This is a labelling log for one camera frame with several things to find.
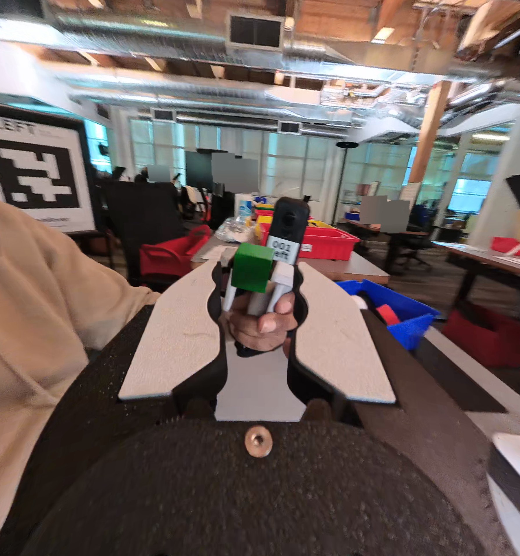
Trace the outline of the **silver air duct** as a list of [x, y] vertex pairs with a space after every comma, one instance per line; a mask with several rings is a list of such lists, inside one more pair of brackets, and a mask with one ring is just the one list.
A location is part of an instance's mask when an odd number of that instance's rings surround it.
[[[33, 45], [50, 50], [72, 50], [93, 53], [99, 44], [99, 34], [59, 31], [52, 25], [0, 17], [0, 43]], [[36, 60], [44, 75], [61, 83], [72, 102], [95, 102], [115, 106], [152, 106], [173, 111], [205, 112], [218, 115], [250, 116], [278, 121], [322, 123], [337, 127], [362, 127], [366, 115], [383, 113], [391, 105], [421, 108], [422, 101], [386, 100], [391, 93], [417, 93], [424, 96], [444, 76], [381, 70], [365, 66], [337, 64], [338, 74], [306, 74], [296, 68], [283, 70], [295, 77], [315, 77], [328, 81], [342, 78], [361, 85], [377, 85], [369, 93], [367, 104], [343, 103], [322, 99], [322, 92], [309, 89], [263, 85], [255, 82], [218, 80], [192, 76], [177, 76], [154, 71], [127, 68], [85, 66], [80, 64]], [[351, 70], [352, 76], [340, 75]], [[411, 116], [398, 109], [397, 119]]]

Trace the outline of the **ceiling air vent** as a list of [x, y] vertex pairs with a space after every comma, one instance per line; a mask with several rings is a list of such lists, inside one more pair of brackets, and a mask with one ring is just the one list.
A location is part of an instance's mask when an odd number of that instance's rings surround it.
[[228, 45], [280, 51], [283, 48], [284, 23], [285, 18], [277, 16], [229, 14]]

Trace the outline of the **clear plastic bag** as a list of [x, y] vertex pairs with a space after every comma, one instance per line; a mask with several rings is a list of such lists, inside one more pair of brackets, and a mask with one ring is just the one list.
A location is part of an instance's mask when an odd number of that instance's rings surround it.
[[231, 244], [253, 242], [255, 226], [235, 218], [226, 219], [215, 231], [215, 237]]

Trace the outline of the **red plastic bin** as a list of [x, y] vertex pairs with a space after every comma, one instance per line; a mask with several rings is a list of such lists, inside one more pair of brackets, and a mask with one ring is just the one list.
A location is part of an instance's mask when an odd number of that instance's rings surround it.
[[520, 240], [508, 237], [493, 237], [490, 249], [509, 257], [520, 257]]
[[274, 250], [274, 261], [294, 265], [300, 258], [347, 261], [360, 239], [334, 227], [306, 226], [302, 243], [294, 231], [275, 233], [270, 224], [256, 225], [256, 238]]

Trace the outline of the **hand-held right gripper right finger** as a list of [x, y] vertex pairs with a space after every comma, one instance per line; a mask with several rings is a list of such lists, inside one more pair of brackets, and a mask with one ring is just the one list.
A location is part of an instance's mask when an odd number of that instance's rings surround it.
[[305, 319], [294, 337], [297, 364], [348, 401], [394, 404], [396, 396], [353, 296], [305, 262], [299, 300]]

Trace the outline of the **red bag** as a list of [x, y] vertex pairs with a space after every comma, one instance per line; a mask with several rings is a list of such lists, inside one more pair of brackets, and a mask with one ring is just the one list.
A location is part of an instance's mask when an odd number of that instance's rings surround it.
[[520, 321], [471, 302], [452, 309], [442, 334], [485, 367], [520, 367]]

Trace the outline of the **black monitor screen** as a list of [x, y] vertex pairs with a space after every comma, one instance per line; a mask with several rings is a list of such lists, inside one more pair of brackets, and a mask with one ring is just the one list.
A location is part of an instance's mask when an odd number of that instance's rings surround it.
[[228, 153], [219, 149], [185, 151], [186, 185], [212, 193], [215, 190], [212, 172], [212, 154]]

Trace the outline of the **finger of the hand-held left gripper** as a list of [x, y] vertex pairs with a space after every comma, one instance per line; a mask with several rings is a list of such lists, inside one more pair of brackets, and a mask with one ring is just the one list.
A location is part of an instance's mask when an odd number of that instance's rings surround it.
[[225, 288], [225, 295], [224, 295], [223, 307], [222, 307], [223, 311], [230, 311], [231, 310], [231, 308], [233, 306], [235, 296], [236, 296], [237, 288], [232, 283], [233, 268], [234, 268], [234, 260], [231, 260], [228, 263], [229, 276], [228, 276], [227, 285], [226, 285], [226, 288]]
[[294, 286], [294, 266], [286, 262], [277, 262], [271, 275], [275, 284], [266, 313], [275, 312], [275, 306], [280, 298], [291, 292]]

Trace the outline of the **printed tag poster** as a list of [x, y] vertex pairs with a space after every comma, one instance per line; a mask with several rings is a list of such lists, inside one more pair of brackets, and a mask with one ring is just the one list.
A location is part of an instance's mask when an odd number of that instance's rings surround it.
[[0, 105], [0, 201], [62, 233], [102, 233], [83, 121]]

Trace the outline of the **red plastic strip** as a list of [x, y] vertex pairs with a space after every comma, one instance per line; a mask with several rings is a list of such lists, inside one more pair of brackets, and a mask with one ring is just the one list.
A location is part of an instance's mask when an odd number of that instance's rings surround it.
[[402, 320], [398, 317], [395, 310], [393, 310], [393, 308], [389, 304], [383, 304], [376, 307], [376, 313], [387, 327], [402, 323]]

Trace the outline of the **person's left forearm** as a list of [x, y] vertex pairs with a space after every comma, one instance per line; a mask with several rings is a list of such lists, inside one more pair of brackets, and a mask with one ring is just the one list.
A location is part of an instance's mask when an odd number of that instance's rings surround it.
[[0, 201], [0, 529], [55, 407], [159, 293], [133, 287], [67, 235]]

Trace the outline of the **blue plastic bin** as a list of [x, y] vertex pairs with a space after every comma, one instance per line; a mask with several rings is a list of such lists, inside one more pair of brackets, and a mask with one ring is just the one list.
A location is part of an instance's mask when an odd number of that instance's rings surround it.
[[387, 330], [408, 351], [417, 349], [428, 328], [440, 316], [438, 310], [368, 280], [341, 281], [337, 284], [349, 295], [359, 295], [365, 298], [369, 305], [368, 310], [380, 321], [381, 318], [376, 313], [376, 307], [389, 304], [402, 323], [389, 326]]

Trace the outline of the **green wooden cube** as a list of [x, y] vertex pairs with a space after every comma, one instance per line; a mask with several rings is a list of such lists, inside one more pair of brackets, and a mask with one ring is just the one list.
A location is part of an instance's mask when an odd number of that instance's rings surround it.
[[233, 258], [230, 284], [233, 288], [264, 294], [271, 275], [275, 249], [244, 242]]

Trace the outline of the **red backpack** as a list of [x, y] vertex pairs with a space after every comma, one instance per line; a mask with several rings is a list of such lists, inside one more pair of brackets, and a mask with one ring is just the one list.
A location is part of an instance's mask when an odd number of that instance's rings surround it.
[[156, 245], [143, 244], [139, 248], [141, 276], [185, 276], [192, 270], [192, 257], [208, 242], [211, 235], [210, 227], [204, 224], [184, 237]]

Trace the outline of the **person's left hand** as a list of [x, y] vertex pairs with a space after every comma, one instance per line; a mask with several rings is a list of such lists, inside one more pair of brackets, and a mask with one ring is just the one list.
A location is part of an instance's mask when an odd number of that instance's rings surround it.
[[296, 329], [294, 317], [295, 295], [289, 292], [277, 302], [274, 311], [256, 317], [247, 313], [251, 292], [247, 291], [235, 298], [227, 312], [228, 328], [243, 346], [267, 352], [282, 346], [287, 333]]

